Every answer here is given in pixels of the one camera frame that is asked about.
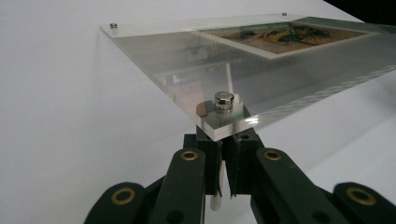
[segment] white surface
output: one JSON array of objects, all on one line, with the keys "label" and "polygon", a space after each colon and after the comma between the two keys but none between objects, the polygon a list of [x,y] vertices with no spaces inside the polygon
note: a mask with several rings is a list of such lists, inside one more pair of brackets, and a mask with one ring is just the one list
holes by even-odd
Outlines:
[{"label": "white surface", "polygon": [[[99,24],[284,11],[356,20],[314,0],[1,1],[0,223],[83,223],[107,188],[164,175],[194,133]],[[395,203],[395,82],[377,78],[257,132],[319,186],[358,181]],[[254,223],[248,197],[225,197],[206,223]]]}]

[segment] metal knob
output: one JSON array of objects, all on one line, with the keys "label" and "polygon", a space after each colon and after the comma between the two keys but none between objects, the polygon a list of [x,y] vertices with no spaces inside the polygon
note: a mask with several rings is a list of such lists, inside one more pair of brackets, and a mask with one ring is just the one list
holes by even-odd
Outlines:
[{"label": "metal knob", "polygon": [[229,110],[233,108],[233,94],[228,91],[218,91],[214,102],[217,109]]}]

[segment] clear acrylic sheet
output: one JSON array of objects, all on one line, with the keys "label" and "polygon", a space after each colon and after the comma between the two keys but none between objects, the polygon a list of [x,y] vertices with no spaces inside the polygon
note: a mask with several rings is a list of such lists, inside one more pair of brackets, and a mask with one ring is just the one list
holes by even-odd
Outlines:
[{"label": "clear acrylic sheet", "polygon": [[[101,26],[217,141],[396,69],[396,28],[262,15]],[[218,110],[216,92],[233,93]]]}]

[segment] bolt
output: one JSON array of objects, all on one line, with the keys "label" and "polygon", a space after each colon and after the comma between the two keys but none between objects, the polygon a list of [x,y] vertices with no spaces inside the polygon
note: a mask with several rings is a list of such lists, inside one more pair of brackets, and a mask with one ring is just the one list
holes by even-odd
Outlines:
[{"label": "bolt", "polygon": [[227,91],[216,92],[215,106],[220,110],[229,110],[233,108],[233,94]]}]

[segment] black mechanical arm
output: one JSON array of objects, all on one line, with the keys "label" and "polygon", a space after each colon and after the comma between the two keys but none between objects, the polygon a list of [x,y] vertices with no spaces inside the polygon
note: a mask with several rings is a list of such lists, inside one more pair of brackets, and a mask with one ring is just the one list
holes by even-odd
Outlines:
[{"label": "black mechanical arm", "polygon": [[342,183],[333,193],[315,186],[283,151],[267,148],[251,128],[212,141],[197,127],[185,134],[166,176],[143,188],[108,189],[85,224],[204,223],[205,196],[221,195],[225,161],[231,194],[251,195],[257,223],[396,223],[396,207],[373,189]]}]

